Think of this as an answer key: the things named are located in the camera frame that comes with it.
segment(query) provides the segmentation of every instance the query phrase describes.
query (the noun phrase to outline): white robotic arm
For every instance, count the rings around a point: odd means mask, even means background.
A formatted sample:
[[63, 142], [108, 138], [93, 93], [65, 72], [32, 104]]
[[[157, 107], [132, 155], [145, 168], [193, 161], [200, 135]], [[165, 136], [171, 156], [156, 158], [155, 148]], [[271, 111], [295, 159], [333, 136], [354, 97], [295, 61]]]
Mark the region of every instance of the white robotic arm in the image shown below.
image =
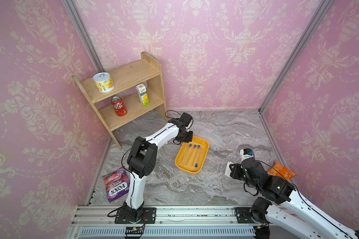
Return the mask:
[[[159, 150], [169, 140], [175, 138], [178, 135], [179, 128], [173, 123], [167, 123], [162, 129], [155, 132], [151, 136], [145, 138], [145, 140], [151, 144], [157, 146]], [[139, 177], [137, 173], [132, 171], [129, 194], [126, 198], [126, 204], [132, 209], [138, 209], [144, 203], [144, 188], [146, 183], [146, 176]]]
[[[286, 179], [268, 175], [261, 161], [255, 160], [251, 149], [244, 149], [240, 164], [228, 163], [226, 172], [230, 177], [244, 181], [258, 190], [266, 199], [259, 197], [250, 208], [257, 222], [271, 222], [283, 227], [300, 238], [359, 239], [354, 231], [312, 204]], [[303, 221], [287, 214], [272, 202], [295, 213]]]
[[183, 113], [180, 118], [171, 118], [162, 129], [151, 136], [137, 137], [134, 140], [127, 159], [131, 172], [129, 193], [120, 210], [120, 215], [125, 220], [137, 222], [141, 219], [145, 183], [155, 167], [157, 151], [173, 138], [180, 143], [191, 142], [193, 132], [186, 128], [191, 120], [188, 113]]

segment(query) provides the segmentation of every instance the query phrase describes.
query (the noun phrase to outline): wooden shelf board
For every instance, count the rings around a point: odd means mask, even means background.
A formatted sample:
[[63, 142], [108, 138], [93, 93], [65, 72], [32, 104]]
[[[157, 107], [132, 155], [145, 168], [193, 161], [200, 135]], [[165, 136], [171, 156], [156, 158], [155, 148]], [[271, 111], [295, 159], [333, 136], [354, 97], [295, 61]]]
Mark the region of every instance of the wooden shelf board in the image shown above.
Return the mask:
[[132, 62], [123, 67], [111, 70], [108, 73], [114, 84], [114, 89], [107, 93], [101, 93], [92, 78], [80, 82], [93, 103], [99, 102], [160, 75], [159, 70], [150, 66], [143, 60]]
[[110, 130], [113, 131], [164, 103], [163, 99], [153, 91], [148, 91], [148, 98], [150, 101], [148, 106], [142, 106], [138, 93], [123, 99], [127, 114], [121, 117], [115, 114], [112, 105], [100, 109], [99, 112]]

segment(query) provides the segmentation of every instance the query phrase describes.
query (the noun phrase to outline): pink wallpaper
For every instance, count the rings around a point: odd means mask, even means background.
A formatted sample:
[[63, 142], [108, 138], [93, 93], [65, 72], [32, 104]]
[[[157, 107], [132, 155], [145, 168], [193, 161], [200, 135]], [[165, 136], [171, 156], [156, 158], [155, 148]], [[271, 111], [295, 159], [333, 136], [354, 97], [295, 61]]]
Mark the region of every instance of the pink wallpaper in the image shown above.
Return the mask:
[[75, 0], [106, 70], [161, 61], [170, 109], [257, 109], [319, 3]]
[[359, 0], [334, 1], [264, 115], [302, 193], [359, 229]]
[[69, 78], [94, 73], [61, 1], [0, 1], [0, 239], [65, 238], [108, 140]]

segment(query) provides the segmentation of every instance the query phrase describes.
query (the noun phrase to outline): candy bag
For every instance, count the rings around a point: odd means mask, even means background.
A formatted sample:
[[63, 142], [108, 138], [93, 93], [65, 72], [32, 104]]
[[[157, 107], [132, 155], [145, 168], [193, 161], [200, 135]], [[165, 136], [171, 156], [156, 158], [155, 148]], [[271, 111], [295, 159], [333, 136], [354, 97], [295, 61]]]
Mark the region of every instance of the candy bag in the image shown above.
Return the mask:
[[129, 192], [130, 180], [123, 167], [103, 175], [108, 201], [112, 202]]
[[281, 175], [283, 175], [283, 177], [290, 182], [290, 179], [292, 179], [293, 177], [297, 176], [296, 173], [291, 172], [288, 168], [284, 167], [283, 165], [281, 165], [280, 163], [278, 163], [275, 160], [275, 164], [273, 166], [273, 168], [271, 170], [269, 170], [267, 172], [268, 175], [273, 175], [273, 176], [279, 176], [282, 177], [279, 173], [277, 173], [277, 170]]

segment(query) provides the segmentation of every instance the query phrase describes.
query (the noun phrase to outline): vent grille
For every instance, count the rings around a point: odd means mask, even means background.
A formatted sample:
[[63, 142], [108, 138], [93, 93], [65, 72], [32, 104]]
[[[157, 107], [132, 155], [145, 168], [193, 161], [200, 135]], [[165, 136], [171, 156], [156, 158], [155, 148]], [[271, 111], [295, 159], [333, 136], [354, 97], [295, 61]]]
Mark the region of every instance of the vent grille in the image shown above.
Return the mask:
[[[123, 236], [125, 227], [83, 227], [81, 237]], [[252, 226], [146, 226], [145, 237], [164, 236], [255, 236]]]

